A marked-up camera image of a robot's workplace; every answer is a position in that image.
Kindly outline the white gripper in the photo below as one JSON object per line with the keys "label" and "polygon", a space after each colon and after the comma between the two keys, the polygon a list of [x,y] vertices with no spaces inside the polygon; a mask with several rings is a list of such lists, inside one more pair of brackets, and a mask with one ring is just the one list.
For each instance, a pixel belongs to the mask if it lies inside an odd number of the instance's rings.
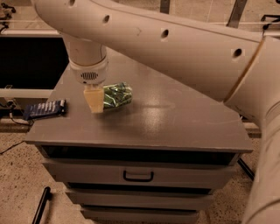
{"label": "white gripper", "polygon": [[81,66],[69,61],[75,79],[86,85],[84,97],[92,113],[103,112],[104,89],[99,84],[107,78],[108,63],[107,58],[91,66]]}

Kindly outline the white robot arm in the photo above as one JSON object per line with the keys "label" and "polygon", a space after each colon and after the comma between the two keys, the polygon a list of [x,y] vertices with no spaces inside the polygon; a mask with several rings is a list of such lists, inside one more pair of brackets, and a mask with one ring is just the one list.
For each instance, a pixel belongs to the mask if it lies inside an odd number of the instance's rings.
{"label": "white robot arm", "polygon": [[280,40],[111,0],[31,0],[62,34],[70,67],[100,111],[111,48],[207,95],[262,132],[242,224],[280,222]]}

